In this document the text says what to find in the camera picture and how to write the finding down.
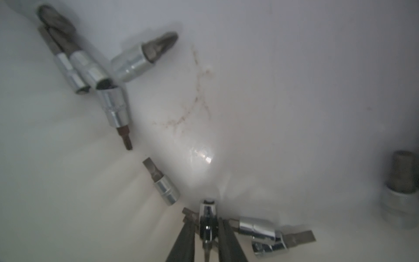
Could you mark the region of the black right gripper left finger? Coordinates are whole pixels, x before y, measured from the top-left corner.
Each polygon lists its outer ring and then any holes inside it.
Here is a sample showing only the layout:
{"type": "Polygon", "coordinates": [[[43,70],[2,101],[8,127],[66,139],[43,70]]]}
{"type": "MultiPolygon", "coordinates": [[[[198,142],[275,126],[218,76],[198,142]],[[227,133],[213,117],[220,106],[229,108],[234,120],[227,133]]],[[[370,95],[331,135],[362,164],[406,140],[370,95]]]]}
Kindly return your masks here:
{"type": "Polygon", "coordinates": [[[166,262],[194,262],[195,224],[186,221],[182,227],[166,262]]]}

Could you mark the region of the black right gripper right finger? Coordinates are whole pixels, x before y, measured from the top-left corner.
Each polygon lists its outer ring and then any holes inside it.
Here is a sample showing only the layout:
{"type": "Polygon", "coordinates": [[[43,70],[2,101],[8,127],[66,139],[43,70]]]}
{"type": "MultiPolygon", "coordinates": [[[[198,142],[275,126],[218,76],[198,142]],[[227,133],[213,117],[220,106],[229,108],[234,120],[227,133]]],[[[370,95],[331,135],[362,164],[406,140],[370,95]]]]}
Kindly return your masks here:
{"type": "Polygon", "coordinates": [[[228,220],[218,220],[218,256],[220,262],[248,262],[228,220]]]}

